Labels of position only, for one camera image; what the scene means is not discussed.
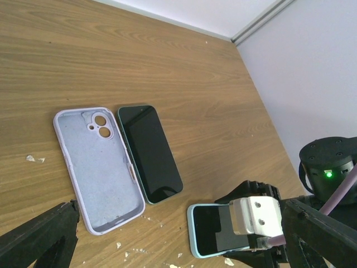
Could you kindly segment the phone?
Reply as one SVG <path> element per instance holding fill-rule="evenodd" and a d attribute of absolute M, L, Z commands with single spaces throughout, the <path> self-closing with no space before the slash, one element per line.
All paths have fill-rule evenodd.
<path fill-rule="evenodd" d="M 66 109 L 53 124 L 87 230 L 99 236 L 139 217 L 146 205 L 113 113 Z"/>
<path fill-rule="evenodd" d="M 193 204 L 187 209 L 192 255 L 204 259 L 249 249 L 248 237 L 233 231 L 227 204 Z"/>

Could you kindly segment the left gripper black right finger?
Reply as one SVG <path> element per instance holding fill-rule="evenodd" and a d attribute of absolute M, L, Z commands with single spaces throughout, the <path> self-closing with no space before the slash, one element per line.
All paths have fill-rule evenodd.
<path fill-rule="evenodd" d="M 323 215 L 297 199 L 286 201 L 282 228 L 291 267 L 356 267 L 356 205 Z"/>

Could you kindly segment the black smartphone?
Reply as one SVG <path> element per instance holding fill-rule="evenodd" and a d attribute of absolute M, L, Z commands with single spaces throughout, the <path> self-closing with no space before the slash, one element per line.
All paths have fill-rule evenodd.
<path fill-rule="evenodd" d="M 184 185 L 156 109 L 120 107 L 117 116 L 146 201 L 157 204 L 182 192 Z"/>

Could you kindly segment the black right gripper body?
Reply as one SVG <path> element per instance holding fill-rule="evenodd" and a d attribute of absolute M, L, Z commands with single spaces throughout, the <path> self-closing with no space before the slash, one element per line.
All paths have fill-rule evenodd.
<path fill-rule="evenodd" d="M 280 193 L 275 186 L 257 181 L 246 180 L 239 184 L 229 194 L 217 199 L 215 203 L 229 205 L 229 202 L 234 199 L 253 196 L 273 197 L 279 201 L 279 204 L 281 200 Z M 271 246 L 268 249 L 262 249 L 258 247 L 258 239 L 265 238 L 265 236 L 257 234 L 248 234 L 246 236 L 248 237 L 250 249 L 225 253 L 223 256 L 240 261 L 250 267 L 280 267 L 281 264 L 288 263 L 285 246 Z"/>

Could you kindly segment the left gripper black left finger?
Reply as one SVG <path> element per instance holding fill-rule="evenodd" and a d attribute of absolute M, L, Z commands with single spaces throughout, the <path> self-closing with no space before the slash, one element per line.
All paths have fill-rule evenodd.
<path fill-rule="evenodd" d="M 78 241 L 76 200 L 60 203 L 1 236 L 1 267 L 69 267 Z"/>

